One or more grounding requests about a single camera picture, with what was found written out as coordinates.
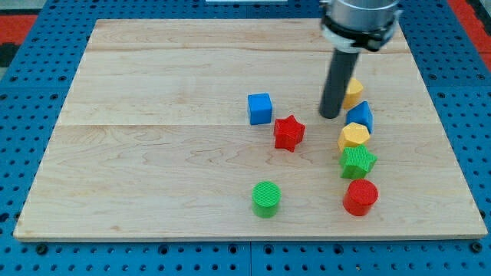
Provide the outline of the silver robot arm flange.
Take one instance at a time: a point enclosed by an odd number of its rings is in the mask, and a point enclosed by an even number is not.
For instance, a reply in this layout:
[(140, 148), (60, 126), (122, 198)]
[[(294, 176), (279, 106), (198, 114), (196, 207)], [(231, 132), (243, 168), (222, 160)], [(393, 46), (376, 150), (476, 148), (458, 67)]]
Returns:
[(322, 0), (321, 30), (335, 49), (377, 52), (394, 36), (402, 10), (398, 0)]

